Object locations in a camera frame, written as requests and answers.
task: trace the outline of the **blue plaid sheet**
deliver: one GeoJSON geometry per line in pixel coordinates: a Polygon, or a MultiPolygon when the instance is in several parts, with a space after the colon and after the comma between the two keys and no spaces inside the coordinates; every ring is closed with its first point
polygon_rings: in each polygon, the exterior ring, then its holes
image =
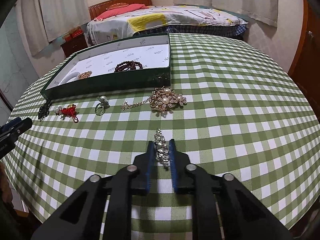
{"type": "Polygon", "coordinates": [[[141,32],[136,32],[133,36],[155,34],[155,33],[196,33],[209,34],[228,38],[234,38],[243,34],[247,30],[246,24],[234,26],[192,26],[192,25],[167,25],[141,32]]]}

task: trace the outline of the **black brooch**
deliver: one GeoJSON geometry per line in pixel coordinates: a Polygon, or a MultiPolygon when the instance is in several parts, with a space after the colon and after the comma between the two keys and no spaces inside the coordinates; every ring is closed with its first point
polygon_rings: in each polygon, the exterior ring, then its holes
{"type": "Polygon", "coordinates": [[[38,119],[41,121],[49,115],[49,108],[52,105],[51,100],[48,99],[43,106],[39,108],[38,119]]]}

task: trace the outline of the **red tassel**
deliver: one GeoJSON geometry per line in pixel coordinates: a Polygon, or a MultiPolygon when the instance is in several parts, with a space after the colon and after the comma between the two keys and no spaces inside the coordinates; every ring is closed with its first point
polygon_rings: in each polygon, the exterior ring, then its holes
{"type": "Polygon", "coordinates": [[[64,116],[72,117],[73,122],[75,123],[79,122],[78,117],[76,117],[77,112],[76,112],[76,106],[74,104],[67,106],[67,108],[61,109],[61,113],[64,116]]]}

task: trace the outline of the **wooden nightstand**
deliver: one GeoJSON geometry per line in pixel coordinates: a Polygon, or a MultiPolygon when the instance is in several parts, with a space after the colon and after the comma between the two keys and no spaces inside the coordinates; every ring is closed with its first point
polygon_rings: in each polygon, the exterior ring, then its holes
{"type": "Polygon", "coordinates": [[[88,45],[85,41],[84,34],[81,34],[72,38],[70,41],[66,41],[61,45],[61,47],[66,57],[69,57],[72,53],[87,48],[88,45]]]}

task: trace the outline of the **bed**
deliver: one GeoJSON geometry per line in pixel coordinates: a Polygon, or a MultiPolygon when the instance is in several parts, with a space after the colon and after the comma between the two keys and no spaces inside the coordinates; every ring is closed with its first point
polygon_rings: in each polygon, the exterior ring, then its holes
{"type": "Polygon", "coordinates": [[[196,33],[242,39],[248,22],[216,9],[197,6],[152,6],[151,0],[110,0],[89,7],[88,40],[93,45],[154,33],[196,33]],[[109,18],[101,17],[110,5],[144,4],[148,8],[109,18]]]}

